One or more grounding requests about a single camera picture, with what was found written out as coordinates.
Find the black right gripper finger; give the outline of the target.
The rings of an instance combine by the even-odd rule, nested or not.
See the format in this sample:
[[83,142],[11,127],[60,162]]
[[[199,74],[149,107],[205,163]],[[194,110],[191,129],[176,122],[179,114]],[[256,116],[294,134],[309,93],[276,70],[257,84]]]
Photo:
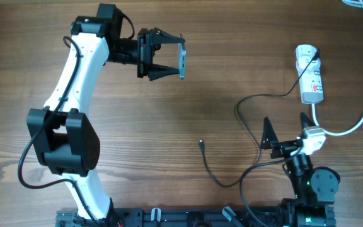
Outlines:
[[263,120],[263,135],[262,135],[262,149],[272,149],[279,142],[272,123],[268,117]]
[[300,119],[301,119],[301,127],[303,129],[315,126],[315,123],[304,112],[301,112]]

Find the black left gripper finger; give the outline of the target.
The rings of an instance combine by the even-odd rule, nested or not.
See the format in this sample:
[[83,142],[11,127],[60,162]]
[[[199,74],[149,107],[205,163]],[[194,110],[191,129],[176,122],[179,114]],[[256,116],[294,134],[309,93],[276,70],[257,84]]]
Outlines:
[[150,81],[154,81],[156,79],[160,79],[165,76],[170,76],[179,73],[180,70],[178,68],[152,64],[148,70],[148,78]]
[[159,44],[184,44],[185,39],[183,37],[176,37],[166,33],[159,28],[153,28],[151,34],[151,45]]

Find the blue screen smartphone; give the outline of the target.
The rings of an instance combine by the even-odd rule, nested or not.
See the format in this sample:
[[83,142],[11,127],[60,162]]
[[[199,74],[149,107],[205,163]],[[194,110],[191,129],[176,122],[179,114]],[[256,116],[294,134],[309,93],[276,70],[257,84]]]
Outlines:
[[182,39],[182,42],[178,44],[178,70],[179,77],[181,80],[185,79],[185,60],[186,60],[186,48],[185,48],[185,39],[182,34],[179,34],[179,37]]

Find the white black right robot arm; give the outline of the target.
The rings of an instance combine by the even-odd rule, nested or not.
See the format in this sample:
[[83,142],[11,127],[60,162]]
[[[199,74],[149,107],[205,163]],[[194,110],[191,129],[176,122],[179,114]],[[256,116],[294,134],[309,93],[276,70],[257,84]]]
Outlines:
[[302,133],[294,140],[279,141],[268,117],[263,120],[262,149],[272,159],[282,158],[295,194],[278,206],[276,226],[332,227],[337,225],[333,204],[340,175],[325,166],[314,167],[310,156],[326,141],[324,130],[301,114]]

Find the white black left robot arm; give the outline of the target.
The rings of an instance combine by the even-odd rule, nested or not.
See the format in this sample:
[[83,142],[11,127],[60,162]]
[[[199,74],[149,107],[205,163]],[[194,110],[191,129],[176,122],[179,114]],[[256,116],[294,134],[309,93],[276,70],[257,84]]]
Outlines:
[[159,28],[121,36],[125,15],[114,4],[100,4],[95,16],[78,16],[63,38],[69,55],[59,82],[41,109],[26,118],[27,149],[65,183],[78,205],[71,219],[80,226],[121,226],[122,219],[102,187],[96,166],[100,140],[88,118],[97,79],[107,62],[133,64],[138,78],[154,81],[185,75],[185,39]]

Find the white usb charger adapter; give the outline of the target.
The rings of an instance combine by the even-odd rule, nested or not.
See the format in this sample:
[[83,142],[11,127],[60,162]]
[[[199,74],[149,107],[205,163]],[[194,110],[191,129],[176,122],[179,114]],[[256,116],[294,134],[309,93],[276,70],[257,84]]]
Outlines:
[[315,71],[319,70],[321,66],[321,61],[319,59],[312,60],[312,56],[303,55],[297,58],[296,69],[299,74],[303,71]]

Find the white power strip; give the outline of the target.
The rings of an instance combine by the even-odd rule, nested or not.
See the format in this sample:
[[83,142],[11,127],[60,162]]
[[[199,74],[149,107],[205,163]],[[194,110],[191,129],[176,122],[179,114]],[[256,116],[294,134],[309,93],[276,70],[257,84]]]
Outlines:
[[[320,51],[312,45],[302,44],[296,47],[296,60],[303,55],[312,56],[312,60],[320,59]],[[303,71],[299,76],[299,88],[303,104],[316,104],[323,101],[323,85],[321,72]]]

